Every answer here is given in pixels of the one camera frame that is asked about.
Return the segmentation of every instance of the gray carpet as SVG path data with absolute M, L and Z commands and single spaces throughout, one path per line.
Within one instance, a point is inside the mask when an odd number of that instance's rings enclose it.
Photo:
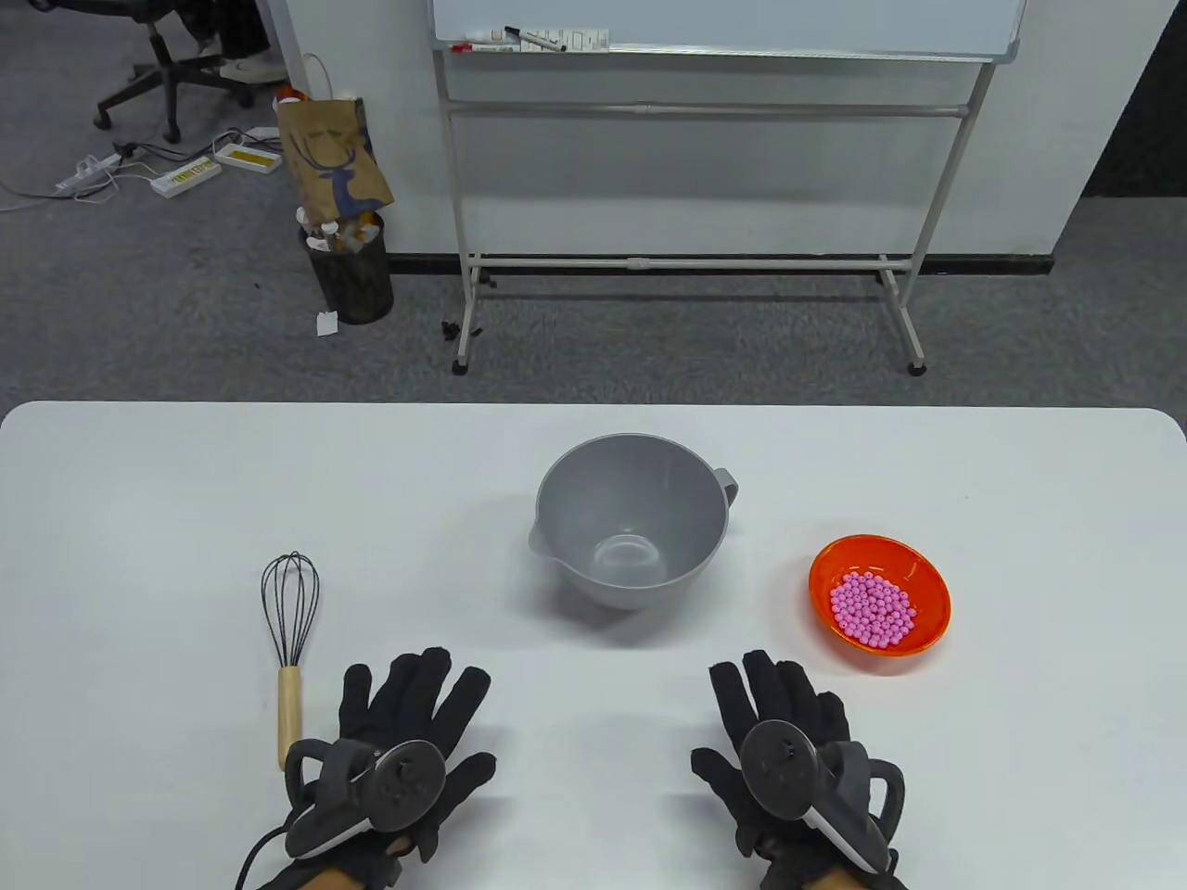
M 178 27 L 166 37 L 189 51 Z M 0 178 L 46 189 L 109 153 L 93 102 L 146 51 L 126 21 L 0 0 Z M 183 88 L 186 146 L 268 117 Z M 158 139 L 160 98 L 113 119 L 116 138 Z M 923 280 L 919 380 L 872 284 L 836 278 L 504 279 L 472 370 L 455 377 L 439 323 L 457 314 L 456 279 L 395 279 L 387 319 L 313 336 L 322 300 L 286 172 L 228 171 L 173 202 L 121 185 L 103 206 L 0 214 L 0 417 L 36 399 L 209 399 L 1124 405 L 1187 418 L 1187 201 L 1084 202 L 1049 278 Z

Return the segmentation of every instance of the wrist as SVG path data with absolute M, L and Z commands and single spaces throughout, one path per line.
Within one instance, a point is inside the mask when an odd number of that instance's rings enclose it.
M 862 883 L 853 872 L 839 865 L 820 878 L 804 885 L 804 890 L 906 890 L 894 875 L 868 876 L 874 883 Z
M 811 884 L 805 884 L 804 890 L 864 890 L 864 888 L 857 878 L 838 866 Z

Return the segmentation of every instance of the whisk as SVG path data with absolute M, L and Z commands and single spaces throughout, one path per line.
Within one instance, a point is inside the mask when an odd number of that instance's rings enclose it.
M 322 579 L 309 557 L 293 551 L 268 562 L 260 576 L 260 602 L 280 661 L 277 679 L 277 761 L 301 737 L 300 661 L 322 598 Z

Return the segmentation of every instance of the power strip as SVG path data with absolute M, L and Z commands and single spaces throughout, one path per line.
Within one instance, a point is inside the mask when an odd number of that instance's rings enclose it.
M 265 139 L 280 139 L 280 127 L 252 127 L 247 131 L 247 138 L 260 141 Z
M 201 158 L 190 161 L 184 167 L 170 171 L 169 173 L 151 180 L 148 184 L 152 186 L 153 191 L 163 198 L 172 198 L 180 195 L 183 191 L 189 191 L 198 183 L 204 183 L 212 176 L 218 176 L 221 172 L 222 167 L 203 154 Z
M 119 154 L 108 154 L 100 161 L 91 163 L 91 159 L 78 161 L 75 174 L 69 179 L 63 179 L 55 187 L 58 191 L 75 192 L 82 191 L 88 185 L 99 185 L 106 180 L 108 173 L 114 173 L 120 166 L 122 158 Z
M 249 148 L 246 145 L 224 145 L 215 152 L 215 160 L 220 164 L 229 164 L 233 167 L 242 167 L 254 173 L 271 173 L 280 166 L 283 158 L 275 152 L 266 152 L 262 148 Z

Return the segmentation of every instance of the hand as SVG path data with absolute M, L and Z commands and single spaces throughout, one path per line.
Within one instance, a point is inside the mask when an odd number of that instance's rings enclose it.
M 437 745 L 447 759 L 490 688 L 489 674 L 468 667 L 434 714 L 449 670 L 450 654 L 445 649 L 401 655 L 392 662 L 387 680 L 372 698 L 370 670 L 366 665 L 353 665 L 342 681 L 341 737 L 382 750 L 410 739 L 424 739 Z M 294 862 L 260 890 L 296 890 L 332 871 L 350 879 L 345 886 L 367 890 L 389 886 L 399 875 L 394 857 L 415 848 L 420 851 L 420 860 L 427 863 L 437 852 L 442 822 L 494 774 L 494 755 L 471 755 L 449 774 L 440 797 L 414 825 L 400 832 L 358 834 L 320 856 Z M 309 800 L 313 788 L 313 782 L 305 787 L 304 796 Z
M 795 724 L 818 748 L 829 742 L 850 740 L 849 720 L 840 699 L 831 692 L 818 695 L 798 663 L 781 661 L 774 665 L 767 653 L 756 650 L 742 659 L 742 666 L 750 681 L 757 714 L 737 666 L 723 662 L 709 669 L 722 723 L 735 751 L 760 720 Z M 717 751 L 694 750 L 692 771 L 709 783 L 737 822 L 735 841 L 742 856 L 757 853 L 772 862 L 762 882 L 763 890 L 807 888 L 831 872 L 848 870 L 848 859 L 819 832 L 799 820 L 777 819 L 758 806 L 742 770 Z M 877 876 L 856 870 L 852 877 L 862 882 L 877 879 Z

